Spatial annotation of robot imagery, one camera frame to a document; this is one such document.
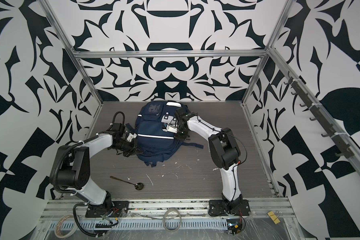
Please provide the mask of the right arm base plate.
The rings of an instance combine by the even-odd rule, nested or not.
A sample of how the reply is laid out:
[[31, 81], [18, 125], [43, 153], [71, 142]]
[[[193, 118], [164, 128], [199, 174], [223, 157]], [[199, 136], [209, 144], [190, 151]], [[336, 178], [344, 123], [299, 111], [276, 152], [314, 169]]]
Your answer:
[[209, 200], [208, 214], [211, 217], [219, 216], [249, 216], [251, 209], [248, 200], [243, 199], [242, 194], [233, 201], [228, 201], [223, 198], [222, 200]]

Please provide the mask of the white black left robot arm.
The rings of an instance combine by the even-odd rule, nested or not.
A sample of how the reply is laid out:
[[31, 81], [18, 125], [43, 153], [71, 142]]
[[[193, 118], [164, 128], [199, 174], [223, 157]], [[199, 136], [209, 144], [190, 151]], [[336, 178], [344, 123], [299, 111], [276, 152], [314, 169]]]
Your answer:
[[90, 158], [104, 149], [116, 150], [124, 157], [143, 152], [138, 147], [137, 134], [130, 125], [125, 124], [125, 114], [121, 111], [114, 114], [105, 131], [74, 145], [58, 148], [50, 174], [54, 189], [62, 194], [76, 195], [92, 207], [105, 210], [113, 208], [111, 194], [91, 179]]

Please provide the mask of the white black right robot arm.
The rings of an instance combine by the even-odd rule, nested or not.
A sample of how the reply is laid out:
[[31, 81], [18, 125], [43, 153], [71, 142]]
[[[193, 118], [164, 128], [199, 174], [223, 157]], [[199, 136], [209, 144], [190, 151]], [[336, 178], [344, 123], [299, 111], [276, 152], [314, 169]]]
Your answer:
[[221, 173], [223, 203], [230, 211], [237, 208], [242, 201], [238, 181], [241, 151], [232, 130], [213, 126], [198, 114], [187, 113], [185, 108], [178, 108], [175, 111], [175, 119], [176, 139], [184, 141], [188, 132], [194, 132], [208, 141], [211, 159]]

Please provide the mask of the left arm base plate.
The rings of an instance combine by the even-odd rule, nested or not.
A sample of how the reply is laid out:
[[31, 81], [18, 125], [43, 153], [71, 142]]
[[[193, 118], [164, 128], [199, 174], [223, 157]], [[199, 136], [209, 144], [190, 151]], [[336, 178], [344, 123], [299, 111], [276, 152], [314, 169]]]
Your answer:
[[118, 218], [125, 216], [128, 213], [129, 201], [112, 201], [105, 202], [102, 205], [88, 205], [86, 218], [101, 218], [107, 216], [108, 218]]

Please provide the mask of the navy blue student backpack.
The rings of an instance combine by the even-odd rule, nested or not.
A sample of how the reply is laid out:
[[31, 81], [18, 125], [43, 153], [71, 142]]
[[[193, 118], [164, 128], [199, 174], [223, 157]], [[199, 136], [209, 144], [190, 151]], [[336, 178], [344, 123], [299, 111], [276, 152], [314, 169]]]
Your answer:
[[174, 133], [162, 130], [162, 117], [173, 116], [176, 109], [187, 107], [174, 101], [152, 101], [142, 107], [135, 122], [138, 147], [143, 151], [138, 158], [146, 166], [155, 167], [158, 162], [164, 162], [172, 157], [181, 146], [191, 146], [203, 149], [197, 143], [184, 143], [175, 139]]

